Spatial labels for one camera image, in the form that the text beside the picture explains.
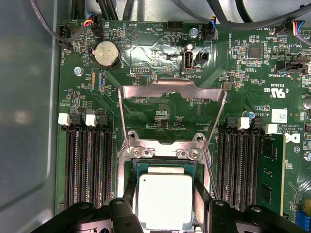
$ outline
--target black cable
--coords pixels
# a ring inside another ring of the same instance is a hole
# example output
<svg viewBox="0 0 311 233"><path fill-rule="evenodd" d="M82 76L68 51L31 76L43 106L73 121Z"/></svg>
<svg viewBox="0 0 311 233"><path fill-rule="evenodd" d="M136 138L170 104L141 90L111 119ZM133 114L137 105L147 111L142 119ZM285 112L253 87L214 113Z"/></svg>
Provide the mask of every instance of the black cable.
<svg viewBox="0 0 311 233"><path fill-rule="evenodd" d="M99 7L101 8L103 18L106 20L110 20L110 14L108 12L107 5L104 0L98 0Z"/></svg>
<svg viewBox="0 0 311 233"><path fill-rule="evenodd" d="M217 19L219 20L220 24L225 28L228 28L233 31L255 30L258 28L275 26L277 24L283 23L286 20L291 20L300 17L311 11L311 3L310 3L298 10L292 11L290 13L272 19L253 23L233 23L227 20L218 0L207 0L207 2L211 7L211 9L213 10L214 14L216 15Z"/></svg>
<svg viewBox="0 0 311 233"><path fill-rule="evenodd" d="M119 20L115 6L113 5L112 0L105 0L105 1L106 1L106 5L108 7L108 10L110 12L111 19L112 20Z"/></svg>
<svg viewBox="0 0 311 233"><path fill-rule="evenodd" d="M85 19L85 0L77 0L78 19Z"/></svg>
<svg viewBox="0 0 311 233"><path fill-rule="evenodd" d="M134 6L134 0L127 0L126 1L122 20L129 21L131 19L133 6Z"/></svg>
<svg viewBox="0 0 311 233"><path fill-rule="evenodd" d="M238 12L244 23L253 22L251 17L248 15L247 10L244 6L243 0L235 0L235 4L237 6Z"/></svg>
<svg viewBox="0 0 311 233"><path fill-rule="evenodd" d="M199 16L198 14L196 14L195 12L193 12L192 10L190 10L181 0L172 0L175 5L181 9L182 11L184 11L185 13L187 13L188 15L190 15L192 18L201 21L201 22L209 22L208 18L204 18L202 16Z"/></svg>
<svg viewBox="0 0 311 233"><path fill-rule="evenodd" d="M86 26L81 25L81 27L77 30L77 32L75 34L72 35L72 37L70 38L63 38L59 35L57 35L46 23L45 19L43 18L43 15L40 12L40 9L36 3L35 0L29 0L37 18L39 19L41 25L45 28L45 30L48 31L49 34L51 34L52 36L54 36L57 40L62 41L64 43L71 43L72 41L74 41L75 39L77 39L86 29Z"/></svg>
<svg viewBox="0 0 311 233"><path fill-rule="evenodd" d="M311 42L309 40L307 40L306 38L304 38L302 35L298 34L296 36L296 38L301 41L302 43L305 43L306 45L308 45L309 47L311 47Z"/></svg>
<svg viewBox="0 0 311 233"><path fill-rule="evenodd" d="M77 7L78 7L78 1L72 0L71 1L71 18L77 19Z"/></svg>

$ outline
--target cable connector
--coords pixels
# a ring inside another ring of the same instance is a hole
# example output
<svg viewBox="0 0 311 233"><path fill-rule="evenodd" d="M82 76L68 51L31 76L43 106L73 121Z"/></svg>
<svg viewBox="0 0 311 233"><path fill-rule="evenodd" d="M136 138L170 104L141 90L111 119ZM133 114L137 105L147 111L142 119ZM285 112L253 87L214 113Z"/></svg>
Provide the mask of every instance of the cable connector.
<svg viewBox="0 0 311 233"><path fill-rule="evenodd" d="M293 24L291 20L284 21L280 26L275 28L274 33L279 35L288 35L293 32Z"/></svg>
<svg viewBox="0 0 311 233"><path fill-rule="evenodd" d="M101 24L101 19L94 13L94 23L91 25L91 30L96 37L103 37L103 28Z"/></svg>
<svg viewBox="0 0 311 233"><path fill-rule="evenodd" d="M63 38L69 38L70 37L70 29L66 26L66 25L59 25L58 27L59 29L59 35ZM71 43L67 43L67 42L62 42L62 41L58 41L60 47L66 49L66 50L71 50Z"/></svg>

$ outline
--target internal usb port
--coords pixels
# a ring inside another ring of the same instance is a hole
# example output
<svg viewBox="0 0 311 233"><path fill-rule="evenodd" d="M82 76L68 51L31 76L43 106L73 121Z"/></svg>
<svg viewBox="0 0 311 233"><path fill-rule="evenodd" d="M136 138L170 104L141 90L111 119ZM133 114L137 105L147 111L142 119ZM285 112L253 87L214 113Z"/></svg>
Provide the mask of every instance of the internal usb port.
<svg viewBox="0 0 311 233"><path fill-rule="evenodd" d="M183 58L183 68L192 69L193 67L193 53L191 51L186 51Z"/></svg>

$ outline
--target ram slot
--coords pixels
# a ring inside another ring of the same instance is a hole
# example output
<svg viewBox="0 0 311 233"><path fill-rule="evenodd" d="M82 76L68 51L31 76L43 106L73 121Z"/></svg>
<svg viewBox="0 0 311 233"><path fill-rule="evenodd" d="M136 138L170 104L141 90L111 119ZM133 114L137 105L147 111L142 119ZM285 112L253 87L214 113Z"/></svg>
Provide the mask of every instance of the ram slot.
<svg viewBox="0 0 311 233"><path fill-rule="evenodd" d="M87 137L88 132L83 132L82 136L82 158L81 158L81 201L86 201L86 191L87 191Z"/></svg>
<svg viewBox="0 0 311 233"><path fill-rule="evenodd" d="M83 136L85 132L76 132L76 166L75 166L75 201L81 202L82 192L82 159L83 159Z"/></svg>
<svg viewBox="0 0 311 233"><path fill-rule="evenodd" d="M235 192L235 201L234 205L236 209L240 209L241 203L241 180L242 180L242 154L243 154L243 135L238 134L237 136L237 146L236 146L236 160L235 160L235 183L234 183L234 192Z"/></svg>
<svg viewBox="0 0 311 233"><path fill-rule="evenodd" d="M255 158L255 136L249 135L248 137L248 152L247 152L247 165L246 165L246 196L245 204L251 205L253 199L253 171L254 171L254 158Z"/></svg>
<svg viewBox="0 0 311 233"><path fill-rule="evenodd" d="M217 168L216 168L216 186L219 198L222 197L222 184L223 184L223 158L224 158L224 138L222 133L219 136L218 142L218 156L217 156Z"/></svg>
<svg viewBox="0 0 311 233"><path fill-rule="evenodd" d="M93 204L100 208L101 199L101 135L99 132L94 133L94 198Z"/></svg>
<svg viewBox="0 0 311 233"><path fill-rule="evenodd" d="M223 190L222 190L222 199L228 201L228 185L229 185L229 160L230 160L230 152L231 152L231 134L225 134L225 157L223 160Z"/></svg>
<svg viewBox="0 0 311 233"><path fill-rule="evenodd" d="M246 180L247 180L247 165L248 165L248 152L249 152L249 135L243 135L243 149L242 149L242 175L241 175L241 202L240 210L244 211L246 203Z"/></svg>
<svg viewBox="0 0 311 233"><path fill-rule="evenodd" d="M75 131L68 131L66 143L65 208L74 204L75 189Z"/></svg>
<svg viewBox="0 0 311 233"><path fill-rule="evenodd" d="M236 173L236 146L237 146L237 135L231 135L231 155L230 155L230 172L229 172L229 202L235 205L235 173Z"/></svg>
<svg viewBox="0 0 311 233"><path fill-rule="evenodd" d="M111 198L112 191L112 133L103 136L103 201Z"/></svg>
<svg viewBox="0 0 311 233"><path fill-rule="evenodd" d="M88 132L87 137L87 202L94 202L94 132Z"/></svg>
<svg viewBox="0 0 311 233"><path fill-rule="evenodd" d="M252 177L252 182L253 182L253 200L252 200L252 205L257 203L257 183L259 179L259 142L260 142L260 135L258 134L255 137L255 147L254 147L254 163L253 163L253 177Z"/></svg>

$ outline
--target white sticker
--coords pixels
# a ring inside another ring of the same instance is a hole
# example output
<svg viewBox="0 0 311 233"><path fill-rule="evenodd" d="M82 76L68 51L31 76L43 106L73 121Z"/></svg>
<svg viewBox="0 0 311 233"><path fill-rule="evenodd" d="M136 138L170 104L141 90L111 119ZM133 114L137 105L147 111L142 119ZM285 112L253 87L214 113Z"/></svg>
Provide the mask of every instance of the white sticker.
<svg viewBox="0 0 311 233"><path fill-rule="evenodd" d="M272 123L287 123L287 109L272 109Z"/></svg>

